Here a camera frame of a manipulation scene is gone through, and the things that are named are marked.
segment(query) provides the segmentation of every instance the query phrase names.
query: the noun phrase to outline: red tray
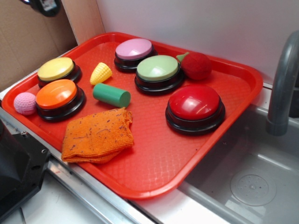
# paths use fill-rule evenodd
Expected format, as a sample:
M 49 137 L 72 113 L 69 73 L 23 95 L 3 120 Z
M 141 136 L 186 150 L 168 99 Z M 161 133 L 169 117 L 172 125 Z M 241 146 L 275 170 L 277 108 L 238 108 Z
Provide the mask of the red tray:
M 74 117 L 49 123 L 37 114 L 25 117 L 14 110 L 13 101 L 19 93 L 27 91 L 37 94 L 39 91 L 37 74 L 10 90 L 2 101 L 2 107 L 61 151 L 66 125 L 70 120 L 114 109 L 113 106 L 93 98 L 93 86 L 89 83 L 90 75 L 97 64 L 107 64 L 113 75 L 105 84 L 131 93 L 131 103 L 127 110 L 133 114 L 130 129 L 134 146 L 104 165 L 80 163 L 79 166 L 118 195 L 136 200 L 155 197 L 176 188 L 250 105 L 262 89 L 263 80 L 260 73 L 251 67 L 209 56 L 213 66 L 211 76 L 197 82 L 186 79 L 184 85 L 200 83 L 214 88 L 225 105 L 225 120 L 213 133 L 195 137 L 184 136 L 172 131 L 166 124 L 165 109 L 171 94 L 143 95 L 135 87 L 134 73 L 121 73 L 116 69 L 115 48 L 121 42 L 132 38 L 136 37 L 123 33 L 107 33 L 86 41 L 64 55 L 74 60 L 82 69 L 83 77 L 78 85 L 87 97 L 83 110 Z M 160 55 L 175 57 L 189 51 L 154 41 L 152 43 Z

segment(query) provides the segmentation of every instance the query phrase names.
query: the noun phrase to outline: dish cloth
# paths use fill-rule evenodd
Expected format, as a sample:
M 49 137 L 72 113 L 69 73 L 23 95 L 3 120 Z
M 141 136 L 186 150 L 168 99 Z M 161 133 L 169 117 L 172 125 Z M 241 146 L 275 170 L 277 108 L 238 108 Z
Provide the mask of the dish cloth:
M 68 123 L 61 158 L 66 162 L 106 163 L 133 146 L 132 113 L 124 107 Z

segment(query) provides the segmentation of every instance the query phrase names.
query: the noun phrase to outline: black object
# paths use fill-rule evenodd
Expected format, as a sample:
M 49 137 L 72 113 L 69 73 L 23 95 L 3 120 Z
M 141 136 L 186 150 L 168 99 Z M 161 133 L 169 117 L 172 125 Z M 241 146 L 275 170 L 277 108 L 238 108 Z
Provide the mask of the black object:
M 37 76 L 39 88 L 43 88 L 45 85 L 47 85 L 53 81 L 59 80 L 59 79 L 69 79 L 69 80 L 77 83 L 82 77 L 82 72 L 81 72 L 80 67 L 78 65 L 76 65 L 76 63 L 74 61 L 73 61 L 73 64 L 74 64 L 73 69 L 69 73 L 67 73 L 65 76 L 62 76 L 61 78 L 51 80 L 51 81 L 44 81 L 44 80 L 41 80 Z
M 136 71 L 135 85 L 137 89 L 147 95 L 164 95 L 175 91 L 185 80 L 183 70 L 178 65 L 178 71 L 168 79 L 161 81 L 147 81 L 142 79 Z
M 0 223 L 40 191 L 49 157 L 30 134 L 12 135 L 0 120 Z
M 134 59 L 134 60 L 121 59 L 115 53 L 114 64 L 115 64 L 117 70 L 119 70 L 121 72 L 135 72 L 136 69 L 137 69 L 138 64 L 141 61 L 143 61 L 144 59 L 146 59 L 148 57 L 152 57 L 152 56 L 156 56 L 156 55 L 158 55 L 158 53 L 155 50 L 154 45 L 152 45 L 152 49 L 151 49 L 150 53 L 148 53 L 144 57 L 137 58 L 137 59 Z
M 74 98 L 61 107 L 55 109 L 43 109 L 38 104 L 36 104 L 38 115 L 46 121 L 57 122 L 65 120 L 78 113 L 85 105 L 86 96 L 81 88 L 79 88 L 77 85 L 76 87 L 77 93 Z
M 174 115 L 169 103 L 165 111 L 168 126 L 174 131 L 185 135 L 203 135 L 215 131 L 225 117 L 225 106 L 219 98 L 219 106 L 214 114 L 200 120 L 186 120 Z
M 30 5 L 35 11 L 47 17 L 56 16 L 61 8 L 60 0 L 20 0 L 26 5 Z

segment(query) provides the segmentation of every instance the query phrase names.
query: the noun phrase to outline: sink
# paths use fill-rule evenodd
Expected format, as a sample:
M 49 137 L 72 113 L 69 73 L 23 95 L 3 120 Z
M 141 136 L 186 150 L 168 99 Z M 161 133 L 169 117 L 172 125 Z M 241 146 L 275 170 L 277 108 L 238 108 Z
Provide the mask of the sink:
M 299 121 L 269 135 L 250 105 L 179 189 L 230 223 L 299 223 Z

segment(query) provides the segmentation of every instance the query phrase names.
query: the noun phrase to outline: faucet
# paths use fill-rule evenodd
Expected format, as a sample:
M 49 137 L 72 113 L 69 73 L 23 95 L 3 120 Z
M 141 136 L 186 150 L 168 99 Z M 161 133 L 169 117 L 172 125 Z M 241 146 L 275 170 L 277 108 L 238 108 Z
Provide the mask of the faucet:
M 276 70 L 266 130 L 274 136 L 287 132 L 289 116 L 299 117 L 299 30 L 287 39 Z

